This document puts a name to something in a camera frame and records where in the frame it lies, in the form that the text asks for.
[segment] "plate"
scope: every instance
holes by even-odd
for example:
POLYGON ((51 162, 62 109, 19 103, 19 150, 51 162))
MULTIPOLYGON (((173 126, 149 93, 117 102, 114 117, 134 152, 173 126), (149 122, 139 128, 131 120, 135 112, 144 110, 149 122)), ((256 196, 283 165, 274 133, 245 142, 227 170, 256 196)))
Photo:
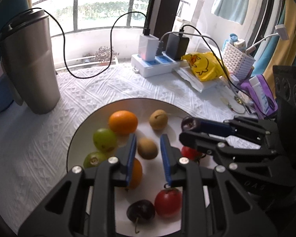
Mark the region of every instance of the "plate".
MULTIPOLYGON (((164 236, 181 228, 181 215, 171 220, 163 220, 158 215, 151 223, 139 225, 138 234, 135 234, 134 224, 126 217, 126 210, 132 203, 147 199, 154 203, 155 197, 160 190, 163 189, 166 183, 162 157, 160 153, 160 135, 167 134, 171 146, 182 148, 179 142, 179 134, 181 133, 181 121, 189 114, 182 109, 154 99, 133 98, 125 99, 110 103, 93 112, 75 132, 68 150, 67 156, 67 171, 76 165, 83 165, 84 158, 91 152, 96 151, 93 144, 93 133, 99 128, 108 128, 108 119, 112 113, 119 110, 128 110, 133 112, 138 117, 138 127, 135 132, 137 140, 141 137, 147 137, 155 141, 158 146, 159 154, 153 160, 144 160, 138 154, 136 158, 141 162, 143 167, 143 177, 140 185, 135 190, 125 191, 121 188, 115 188, 115 222, 116 232, 126 236, 134 237, 155 237, 164 236), (150 115, 162 109, 168 113, 168 125, 162 132, 155 132, 149 125, 150 115)), ((124 146, 128 136, 118 136, 118 146, 124 146)), ((201 164, 213 168, 215 164, 205 158, 201 164)), ((90 207, 89 195, 87 203, 87 212, 90 207)))

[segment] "white basket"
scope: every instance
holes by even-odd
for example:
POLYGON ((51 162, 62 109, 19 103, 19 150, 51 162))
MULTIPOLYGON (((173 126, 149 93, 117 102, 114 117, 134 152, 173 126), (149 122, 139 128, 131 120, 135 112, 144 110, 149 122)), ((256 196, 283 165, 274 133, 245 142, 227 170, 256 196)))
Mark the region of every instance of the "white basket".
POLYGON ((226 43, 222 55, 228 71, 239 80, 245 79, 255 62, 252 56, 239 51, 229 43, 226 43))

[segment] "white tablecloth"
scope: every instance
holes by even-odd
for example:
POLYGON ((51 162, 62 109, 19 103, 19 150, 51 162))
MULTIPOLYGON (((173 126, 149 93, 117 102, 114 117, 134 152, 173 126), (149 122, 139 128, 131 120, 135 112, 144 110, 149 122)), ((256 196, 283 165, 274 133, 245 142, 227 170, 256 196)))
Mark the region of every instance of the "white tablecloth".
MULTIPOLYGON (((103 68, 75 71, 93 75, 103 68)), ((202 94, 176 73, 148 79, 129 64, 115 65, 86 80, 57 75, 61 99, 46 115, 13 103, 0 113, 0 214, 13 231, 66 173, 67 149, 75 130, 96 109, 116 100, 147 97, 172 103, 193 116, 223 121, 234 113, 216 88, 202 94)), ((233 138, 238 147, 252 144, 233 138)))

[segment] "yellow bag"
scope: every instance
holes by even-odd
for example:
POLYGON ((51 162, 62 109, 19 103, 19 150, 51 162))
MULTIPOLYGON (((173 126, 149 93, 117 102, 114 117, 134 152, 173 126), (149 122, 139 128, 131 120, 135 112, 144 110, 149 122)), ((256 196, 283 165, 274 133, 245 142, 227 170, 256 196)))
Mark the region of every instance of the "yellow bag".
POLYGON ((181 57, 181 60, 187 60, 193 74, 200 81, 209 81, 225 73, 212 52, 199 53, 193 52, 181 57))

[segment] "white power strip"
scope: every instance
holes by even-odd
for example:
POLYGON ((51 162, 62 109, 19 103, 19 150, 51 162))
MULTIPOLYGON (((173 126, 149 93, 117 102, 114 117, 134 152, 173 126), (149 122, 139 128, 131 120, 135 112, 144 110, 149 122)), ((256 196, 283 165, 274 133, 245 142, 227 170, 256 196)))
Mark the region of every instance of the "white power strip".
POLYGON ((161 56, 156 56, 153 61, 144 61, 138 54, 132 55, 131 64, 143 77, 151 77, 164 73, 169 73, 173 69, 186 64, 186 61, 174 61, 164 52, 161 56))

